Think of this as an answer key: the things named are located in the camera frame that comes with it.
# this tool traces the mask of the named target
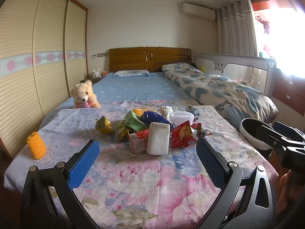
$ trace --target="wardrobe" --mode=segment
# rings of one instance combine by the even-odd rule
[[[86,15],[70,0],[5,0],[0,7],[0,143],[10,157],[87,78]]]

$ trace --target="patterned comforter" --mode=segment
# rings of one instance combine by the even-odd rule
[[[237,81],[207,74],[186,63],[162,66],[164,75],[202,105],[212,105],[237,130],[244,118],[271,123],[278,110],[262,92]]]
[[[30,166],[51,168],[68,161],[89,139],[100,144],[100,154],[79,188],[77,198],[101,228],[191,229],[207,212],[220,192],[211,182],[196,154],[196,144],[170,149],[167,156],[133,154],[129,142],[116,142],[115,135],[101,134],[95,119],[102,115],[116,128],[133,108],[155,108],[161,105],[184,110],[196,101],[121,102],[103,105],[101,109],[63,109],[39,130],[47,151],[33,160],[29,148],[15,157],[5,173],[4,186],[22,192]],[[197,106],[199,122],[214,133],[207,140],[227,160],[241,167],[262,164],[271,182],[277,178],[273,167],[212,106]],[[56,191],[50,187],[59,214],[66,217]],[[239,194],[234,201],[240,201]]]

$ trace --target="air conditioner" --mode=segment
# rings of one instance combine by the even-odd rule
[[[215,10],[206,7],[201,7],[189,3],[182,4],[183,14],[203,17],[209,20],[215,20]]]

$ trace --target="white foam block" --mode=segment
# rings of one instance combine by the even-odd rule
[[[170,140],[170,125],[152,122],[149,126],[147,153],[150,155],[167,155]]]

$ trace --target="wooden headboard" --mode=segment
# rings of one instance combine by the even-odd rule
[[[130,47],[109,49],[109,72],[145,69],[160,72],[165,64],[192,64],[192,51],[186,48]]]

